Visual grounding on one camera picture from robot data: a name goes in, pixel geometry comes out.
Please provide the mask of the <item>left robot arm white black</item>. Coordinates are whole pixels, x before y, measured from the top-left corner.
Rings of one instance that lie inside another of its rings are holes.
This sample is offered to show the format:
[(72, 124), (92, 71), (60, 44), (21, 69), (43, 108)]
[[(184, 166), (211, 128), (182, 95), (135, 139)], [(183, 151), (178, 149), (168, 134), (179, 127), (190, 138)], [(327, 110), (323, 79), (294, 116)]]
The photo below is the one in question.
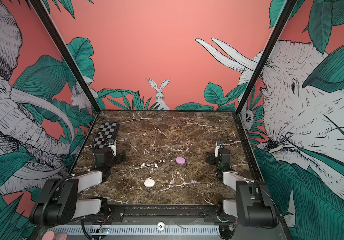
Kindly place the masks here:
[(102, 198), (79, 200), (77, 196), (107, 181), (111, 168), (125, 161), (125, 151), (114, 153), (110, 148), (97, 149), (90, 170), (46, 181), (30, 213), (30, 222), (38, 227), (51, 228), (104, 212)]

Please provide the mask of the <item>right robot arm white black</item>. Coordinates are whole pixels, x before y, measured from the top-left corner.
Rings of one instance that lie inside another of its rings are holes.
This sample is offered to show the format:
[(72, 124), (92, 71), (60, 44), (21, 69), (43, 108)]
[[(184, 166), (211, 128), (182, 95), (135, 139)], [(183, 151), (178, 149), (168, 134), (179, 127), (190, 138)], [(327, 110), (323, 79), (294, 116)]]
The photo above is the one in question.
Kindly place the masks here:
[(279, 223), (279, 214), (267, 185), (237, 173), (230, 160), (231, 152), (225, 148), (216, 148), (213, 154), (206, 155), (206, 162), (215, 167), (216, 179), (236, 192), (234, 199), (223, 200), (222, 212), (244, 227), (274, 228)]

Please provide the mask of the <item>white earbud charging case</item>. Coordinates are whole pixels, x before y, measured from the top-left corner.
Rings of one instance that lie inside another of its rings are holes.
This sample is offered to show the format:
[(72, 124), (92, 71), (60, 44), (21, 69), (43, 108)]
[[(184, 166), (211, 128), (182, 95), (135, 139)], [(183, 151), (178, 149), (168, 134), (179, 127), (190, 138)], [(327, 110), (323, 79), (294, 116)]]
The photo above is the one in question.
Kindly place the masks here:
[(147, 179), (144, 181), (146, 188), (153, 188), (155, 186), (155, 181), (153, 179)]

